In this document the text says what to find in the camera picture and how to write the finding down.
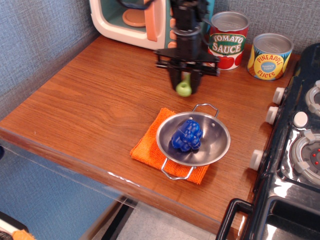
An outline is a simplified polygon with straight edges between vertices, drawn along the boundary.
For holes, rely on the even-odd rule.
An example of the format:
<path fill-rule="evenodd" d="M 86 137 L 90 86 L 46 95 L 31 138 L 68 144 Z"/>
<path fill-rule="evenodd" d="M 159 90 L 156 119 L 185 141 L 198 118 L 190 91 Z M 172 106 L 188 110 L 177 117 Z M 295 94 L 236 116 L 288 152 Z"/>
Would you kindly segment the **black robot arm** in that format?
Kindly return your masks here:
<path fill-rule="evenodd" d="M 206 0 L 171 0 L 176 47 L 158 49 L 156 66 L 167 69 L 172 88 L 181 97 L 195 94 L 203 75 L 218 76 L 220 59 L 203 49 L 201 23 L 209 23 Z"/>

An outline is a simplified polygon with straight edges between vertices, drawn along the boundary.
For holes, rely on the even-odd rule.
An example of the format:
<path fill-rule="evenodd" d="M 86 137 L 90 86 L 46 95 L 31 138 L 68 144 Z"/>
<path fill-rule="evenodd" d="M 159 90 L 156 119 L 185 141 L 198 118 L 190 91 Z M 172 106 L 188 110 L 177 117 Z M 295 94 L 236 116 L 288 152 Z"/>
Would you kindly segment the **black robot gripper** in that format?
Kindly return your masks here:
<path fill-rule="evenodd" d="M 191 73 L 191 93 L 195 94 L 203 75 L 220 75 L 220 59 L 202 49 L 203 36 L 200 27 L 193 30 L 179 30 L 175 27 L 173 33 L 176 36 L 176 47 L 156 50 L 155 64 L 158 68 L 168 70 L 173 90 L 176 90 L 182 81 L 182 72 Z"/>

